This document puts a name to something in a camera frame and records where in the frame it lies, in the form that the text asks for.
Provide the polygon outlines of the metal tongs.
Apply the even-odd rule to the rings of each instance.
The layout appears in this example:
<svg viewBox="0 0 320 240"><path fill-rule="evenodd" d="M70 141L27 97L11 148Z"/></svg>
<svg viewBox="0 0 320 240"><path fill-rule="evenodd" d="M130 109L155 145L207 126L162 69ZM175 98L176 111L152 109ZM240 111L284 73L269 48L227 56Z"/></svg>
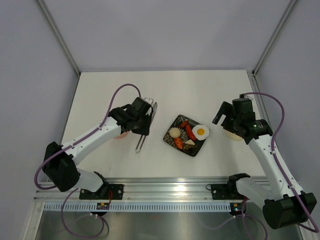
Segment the metal tongs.
<svg viewBox="0 0 320 240"><path fill-rule="evenodd" d="M136 154L139 154L143 148L145 140L146 140L148 134L150 133L150 127L151 127L151 124L152 124L154 117L157 113L157 108L158 108L158 103L156 101L154 101L153 98L145 97L144 100L151 105L151 109L150 109L150 113L146 115L146 120L147 120L146 126L144 126L142 128L140 138L139 138L138 143L135 147Z"/></svg>

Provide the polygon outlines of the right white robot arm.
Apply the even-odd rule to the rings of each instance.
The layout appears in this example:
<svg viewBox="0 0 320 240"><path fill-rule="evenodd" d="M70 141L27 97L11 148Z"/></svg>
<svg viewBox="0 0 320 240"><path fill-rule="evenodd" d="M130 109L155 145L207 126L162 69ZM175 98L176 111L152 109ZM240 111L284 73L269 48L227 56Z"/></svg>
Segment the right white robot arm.
<svg viewBox="0 0 320 240"><path fill-rule="evenodd" d="M290 225L304 226L311 220L317 199L310 192L306 193L298 184L286 166L276 144L275 133L264 119L257 119L253 103L249 98L240 97L232 103L224 101L213 124L218 124L221 117L224 130L242 138L257 157L270 190L265 189L246 173L229 176L226 183L227 193L232 198L244 196L256 204L264 219L272 229Z"/></svg>

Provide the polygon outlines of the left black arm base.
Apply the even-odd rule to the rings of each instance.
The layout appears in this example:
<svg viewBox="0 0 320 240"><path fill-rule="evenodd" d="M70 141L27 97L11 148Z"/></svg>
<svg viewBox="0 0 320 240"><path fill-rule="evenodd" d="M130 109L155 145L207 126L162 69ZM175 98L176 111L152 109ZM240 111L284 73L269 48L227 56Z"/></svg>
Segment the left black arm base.
<svg viewBox="0 0 320 240"><path fill-rule="evenodd" d="M103 185L98 191L91 192L86 189L81 189L79 193L80 200L122 200L124 194L123 184Z"/></svg>

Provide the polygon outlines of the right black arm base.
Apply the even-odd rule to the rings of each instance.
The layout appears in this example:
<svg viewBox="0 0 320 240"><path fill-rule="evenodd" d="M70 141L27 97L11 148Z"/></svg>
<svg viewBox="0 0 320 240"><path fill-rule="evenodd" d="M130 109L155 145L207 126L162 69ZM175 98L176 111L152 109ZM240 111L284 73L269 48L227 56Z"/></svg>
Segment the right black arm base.
<svg viewBox="0 0 320 240"><path fill-rule="evenodd" d="M213 200L241 200L245 197L228 188L227 184L207 184L205 188L210 191Z"/></svg>

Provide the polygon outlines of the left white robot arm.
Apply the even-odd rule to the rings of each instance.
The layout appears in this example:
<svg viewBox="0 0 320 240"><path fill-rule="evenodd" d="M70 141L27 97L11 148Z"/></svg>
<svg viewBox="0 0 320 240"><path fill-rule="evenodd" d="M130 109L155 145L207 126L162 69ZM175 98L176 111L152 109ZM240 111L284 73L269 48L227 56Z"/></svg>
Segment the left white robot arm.
<svg viewBox="0 0 320 240"><path fill-rule="evenodd" d="M124 133L132 132L144 139L150 134L157 107L153 99L137 97L131 104L113 108L105 120L81 136L62 145L50 143L42 171L60 192L79 188L103 199L108 194L106 178L97 171L80 169L78 165L101 145Z"/></svg>

